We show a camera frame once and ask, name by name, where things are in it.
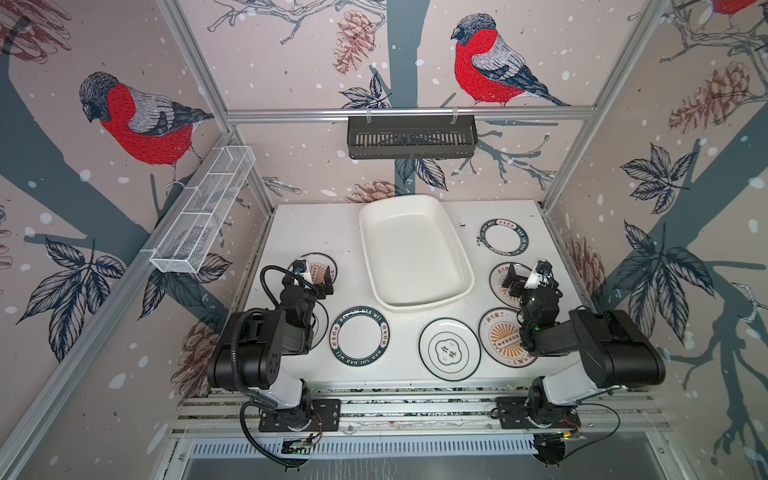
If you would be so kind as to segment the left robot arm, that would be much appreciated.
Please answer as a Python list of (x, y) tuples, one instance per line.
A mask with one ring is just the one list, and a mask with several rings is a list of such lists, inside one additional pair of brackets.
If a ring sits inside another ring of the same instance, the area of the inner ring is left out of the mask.
[(334, 292), (325, 278), (311, 288), (288, 278), (278, 306), (252, 308), (230, 316), (207, 365), (213, 388), (240, 393), (261, 411), (259, 429), (318, 431), (326, 410), (313, 406), (307, 383), (281, 367), (287, 356), (308, 354), (324, 339), (329, 315), (317, 301)]

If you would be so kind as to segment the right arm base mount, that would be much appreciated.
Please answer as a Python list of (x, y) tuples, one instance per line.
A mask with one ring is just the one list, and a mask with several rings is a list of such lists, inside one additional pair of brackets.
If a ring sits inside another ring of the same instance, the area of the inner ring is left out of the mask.
[(581, 427), (575, 407), (544, 403), (530, 405), (527, 397), (499, 397), (490, 413), (505, 430), (558, 429), (574, 430)]

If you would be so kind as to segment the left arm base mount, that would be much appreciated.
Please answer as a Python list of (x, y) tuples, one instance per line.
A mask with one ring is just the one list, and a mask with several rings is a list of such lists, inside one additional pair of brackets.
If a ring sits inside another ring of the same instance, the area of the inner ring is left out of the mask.
[(316, 399), (294, 408), (262, 413), (258, 430), (262, 433), (336, 432), (340, 414), (339, 399)]

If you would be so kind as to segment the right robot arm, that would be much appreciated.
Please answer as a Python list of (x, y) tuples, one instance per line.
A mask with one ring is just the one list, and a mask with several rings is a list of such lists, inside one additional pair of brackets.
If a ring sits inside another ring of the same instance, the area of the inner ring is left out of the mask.
[(595, 313), (578, 307), (568, 312), (566, 321), (556, 320), (562, 292), (549, 262), (540, 260), (526, 276), (511, 267), (501, 286), (519, 300), (520, 341), (528, 354), (579, 354), (577, 363), (531, 384), (526, 410), (533, 424), (546, 428), (586, 399), (665, 380), (663, 359), (626, 311)]

